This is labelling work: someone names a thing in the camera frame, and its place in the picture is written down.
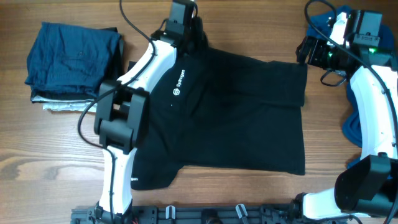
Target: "wooden table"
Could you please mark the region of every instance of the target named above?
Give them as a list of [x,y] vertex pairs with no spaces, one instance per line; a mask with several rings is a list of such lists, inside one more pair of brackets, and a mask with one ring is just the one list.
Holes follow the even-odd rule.
[[[78,113],[43,111],[29,101],[26,58],[40,22],[85,27],[116,26],[126,40],[125,61],[138,60],[147,42],[123,20],[116,0],[2,0],[0,3],[0,223],[69,223],[70,210],[96,203],[103,187],[103,155],[77,135]],[[335,6],[343,0],[332,1]],[[306,0],[199,0],[199,16],[212,47],[263,61],[295,62],[307,30]],[[352,0],[352,8],[381,11],[398,35],[398,1]],[[169,15],[170,1],[130,0],[127,16],[146,34]],[[314,4],[310,13],[328,11]],[[302,108],[306,175],[238,169],[184,167],[167,189],[133,192],[135,205],[247,205],[287,203],[300,192],[334,185],[361,149],[342,134],[351,113],[345,88],[319,82],[323,70],[308,68]],[[93,116],[83,124],[95,141]],[[365,219],[380,223],[382,220]]]

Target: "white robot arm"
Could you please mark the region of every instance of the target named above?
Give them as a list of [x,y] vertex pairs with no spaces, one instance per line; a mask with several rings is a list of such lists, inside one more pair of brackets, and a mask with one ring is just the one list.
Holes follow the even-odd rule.
[[[190,19],[195,8],[191,0],[173,0],[166,32],[156,31],[147,52],[118,82],[104,82],[100,95],[110,93],[98,102],[95,132],[104,147],[104,189],[96,207],[89,210],[73,210],[72,222],[89,223],[203,223],[203,212],[209,208],[167,208],[132,206],[131,177],[136,142],[140,140],[147,97],[162,75],[170,69],[182,51],[183,42],[189,35]],[[335,28],[330,36],[338,44],[355,52],[366,60],[380,76],[378,80],[370,69],[355,63],[334,43],[306,37],[296,51],[297,61],[304,63],[310,54],[309,65],[334,71],[351,82],[358,102],[363,135],[361,161],[342,173],[334,188],[319,193],[300,194],[287,205],[263,205],[261,207],[216,207],[226,223],[325,223],[331,218],[338,220],[347,214],[385,217],[396,199],[397,146],[395,109],[397,96],[397,61],[391,51],[378,49],[378,31],[381,14],[369,11],[352,11],[347,17],[336,17]],[[156,54],[149,66],[127,88],[120,84],[130,82]],[[118,116],[113,110],[114,100],[120,103],[120,111],[128,118]]]

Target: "blue fabric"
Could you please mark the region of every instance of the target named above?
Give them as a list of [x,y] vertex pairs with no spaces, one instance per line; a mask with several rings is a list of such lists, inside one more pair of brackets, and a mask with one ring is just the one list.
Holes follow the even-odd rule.
[[[336,9],[336,11],[337,15],[339,15],[342,12],[349,13],[351,11],[351,8],[349,6],[341,6],[338,9]],[[328,27],[329,17],[332,18],[334,17],[333,11],[311,17],[311,21],[315,24],[315,26],[328,37],[331,34],[331,27]],[[317,31],[312,29],[310,25],[308,25],[307,36],[323,39],[323,37],[320,34],[318,34]]]
[[43,22],[27,58],[32,91],[96,96],[120,34]]
[[[337,10],[337,14],[342,12],[349,13],[351,8],[349,6],[341,6]],[[331,28],[328,27],[328,19],[329,17],[333,17],[333,12],[327,12],[318,16],[311,17],[311,21],[315,24],[315,26],[322,31],[325,35],[330,36]],[[314,29],[308,25],[307,36],[312,36],[318,39],[323,39],[321,35],[319,35]],[[379,47],[384,49],[395,50],[395,38],[392,34],[390,28],[381,24],[379,30],[379,37],[381,38]],[[343,134],[346,136],[348,140],[350,140],[353,144],[362,147],[362,133],[361,133],[361,123],[359,121],[359,113],[358,113],[358,105],[356,103],[354,92],[351,89],[351,85],[348,84],[346,87],[347,99],[353,105],[354,112],[351,114],[347,120],[343,124]],[[359,158],[355,159],[353,162],[350,162],[347,165],[349,169],[353,165],[359,162]]]

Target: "black cable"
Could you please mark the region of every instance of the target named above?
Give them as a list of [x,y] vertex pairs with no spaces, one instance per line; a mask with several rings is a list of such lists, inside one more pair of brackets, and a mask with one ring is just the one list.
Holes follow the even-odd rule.
[[161,30],[163,28],[163,25],[165,24],[165,22],[168,21],[169,18],[166,18],[163,20],[162,24],[160,25],[160,28],[158,30]]
[[336,217],[336,218],[322,218],[319,220],[312,220],[310,223],[323,223],[323,222],[329,222],[329,221],[340,221],[340,220],[347,220],[349,219],[351,220],[356,220],[358,222],[358,224],[362,224],[361,220],[356,217],[355,215],[346,215],[343,217]]
[[349,33],[346,38],[344,38],[343,47],[346,48],[346,42],[350,40],[351,36],[355,35],[354,32]]
[[198,5],[195,4],[193,7],[195,8],[195,17],[198,17]]
[[330,83],[325,83],[323,80],[331,73],[330,70],[328,70],[327,72],[325,72],[325,74],[323,74],[321,76],[321,83],[324,84],[325,86],[330,86],[330,87],[337,87],[340,86],[341,84],[343,84],[347,78],[343,77],[340,81],[338,81],[336,84],[330,84]]
[[[145,33],[143,33],[140,29],[138,29],[133,23],[130,22],[130,20],[126,17],[126,15],[123,12],[123,7],[122,7],[122,0],[119,1],[119,7],[120,7],[120,12],[124,18],[124,20],[132,27],[134,28],[138,33],[140,33],[143,37],[145,37],[145,39],[148,40],[148,42],[151,44],[152,46],[152,55],[150,56],[150,59],[148,60],[148,62],[143,66],[143,68],[137,72],[136,75],[134,75],[128,82],[126,82],[123,85],[119,85],[118,87],[109,90],[105,93],[103,93],[102,95],[100,95],[99,97],[97,97],[97,99],[95,99],[94,101],[92,101],[81,113],[79,120],[78,120],[78,124],[77,124],[77,131],[79,136],[82,138],[82,140],[84,140],[85,142],[87,142],[88,144],[95,146],[95,147],[99,147],[99,148],[103,148],[101,145],[99,144],[95,144],[90,142],[89,140],[87,140],[84,135],[81,132],[81,124],[83,122],[83,118],[86,116],[88,110],[94,106],[97,102],[99,102],[100,100],[102,100],[105,96],[108,96],[111,93],[114,93],[115,91],[119,91],[125,87],[127,87],[129,84],[131,84],[133,81],[135,81],[137,79],[137,77],[149,66],[149,64],[151,63],[151,61],[154,59],[155,55],[156,55],[156,48],[155,48],[155,44],[153,43],[152,39],[149,38],[147,35],[145,35]],[[112,223],[114,223],[114,218],[113,218],[113,179],[114,179],[114,167],[115,167],[115,157],[113,155],[113,153],[109,150],[109,149],[104,149],[105,151],[109,152],[112,158],[112,171],[111,171],[111,185],[109,187],[109,207],[110,207],[110,213],[111,213],[111,221]]]
[[[391,113],[392,113],[392,121],[394,123],[394,133],[395,133],[395,137],[398,138],[398,119],[397,119],[397,112],[394,106],[394,103],[392,101],[392,97],[391,97],[391,93],[389,91],[389,89],[387,88],[386,84],[383,82],[382,78],[377,74],[377,72],[370,66],[368,65],[365,61],[363,61],[362,59],[360,59],[358,56],[356,56],[355,54],[351,53],[349,50],[343,48],[342,46],[340,46],[339,44],[337,44],[335,41],[333,41],[332,39],[330,39],[328,36],[326,36],[325,34],[323,34],[316,26],[315,24],[311,21],[310,16],[308,15],[308,7],[309,5],[311,5],[311,3],[313,2],[321,2],[323,4],[326,4],[327,6],[329,6],[332,10],[333,13],[335,15],[334,20],[336,20],[337,18],[337,12],[336,9],[333,7],[332,4],[328,3],[325,0],[309,0],[309,2],[305,5],[304,7],[304,15],[305,18],[308,22],[308,24],[310,24],[310,26],[316,31],[318,32],[323,38],[325,38],[326,40],[328,40],[329,42],[331,42],[335,47],[339,48],[340,50],[342,50],[344,53],[348,54],[349,56],[353,57],[355,60],[357,60],[359,63],[361,63],[365,68],[369,69],[369,71],[374,75],[374,77],[379,81],[380,86],[382,87],[385,96],[387,97],[390,109],[391,109]],[[396,198],[394,200],[394,203],[392,204],[392,207],[390,209],[390,212],[386,218],[386,220],[384,221],[384,224],[388,224],[391,222],[392,218],[394,217],[394,215],[396,214],[398,209],[398,184],[397,184],[397,192],[396,192]]]

